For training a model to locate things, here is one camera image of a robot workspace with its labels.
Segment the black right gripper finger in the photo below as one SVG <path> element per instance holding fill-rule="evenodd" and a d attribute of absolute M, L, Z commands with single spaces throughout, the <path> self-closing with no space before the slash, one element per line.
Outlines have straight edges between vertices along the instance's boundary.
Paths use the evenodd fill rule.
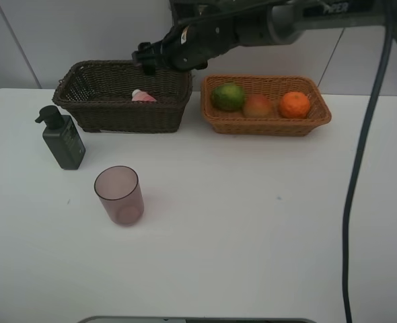
<path fill-rule="evenodd" d="M 153 65 L 143 65 L 142 70 L 145 75 L 155 75 L 156 68 Z"/>

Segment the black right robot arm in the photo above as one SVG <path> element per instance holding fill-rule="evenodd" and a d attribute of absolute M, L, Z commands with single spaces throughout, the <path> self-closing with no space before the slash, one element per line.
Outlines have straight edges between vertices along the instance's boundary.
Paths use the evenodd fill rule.
<path fill-rule="evenodd" d="M 170 31 L 132 54 L 147 75 L 206 69 L 233 48 L 289 45 L 306 30 L 387 25 L 397 43 L 397 1 L 171 1 L 170 9 Z"/>

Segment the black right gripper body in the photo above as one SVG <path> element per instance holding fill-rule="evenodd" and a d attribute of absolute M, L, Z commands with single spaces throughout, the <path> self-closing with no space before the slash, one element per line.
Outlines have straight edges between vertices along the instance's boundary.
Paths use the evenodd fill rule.
<path fill-rule="evenodd" d="M 239 45 L 233 20 L 199 22 L 173 27 L 154 43 L 142 42 L 133 52 L 134 64 L 187 72 L 206 69 L 208 61 Z"/>

